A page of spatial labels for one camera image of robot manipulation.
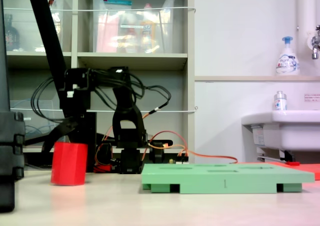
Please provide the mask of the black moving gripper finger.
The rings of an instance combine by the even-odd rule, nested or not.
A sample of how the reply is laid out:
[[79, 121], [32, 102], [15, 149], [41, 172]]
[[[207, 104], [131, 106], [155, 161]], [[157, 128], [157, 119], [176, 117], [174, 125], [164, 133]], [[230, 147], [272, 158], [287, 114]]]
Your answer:
[[42, 152], [50, 152], [55, 142], [72, 132], [77, 127], [75, 118], [65, 119], [59, 123], [46, 137], [42, 145]]

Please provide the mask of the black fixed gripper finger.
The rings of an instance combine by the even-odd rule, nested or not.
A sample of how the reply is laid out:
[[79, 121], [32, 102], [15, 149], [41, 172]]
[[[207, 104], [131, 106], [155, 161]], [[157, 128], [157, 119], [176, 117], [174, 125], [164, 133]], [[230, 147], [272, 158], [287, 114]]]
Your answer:
[[95, 153], [97, 145], [97, 114], [95, 112], [87, 112], [85, 119], [85, 143], [87, 144], [87, 165], [86, 172], [92, 173], [95, 165]]

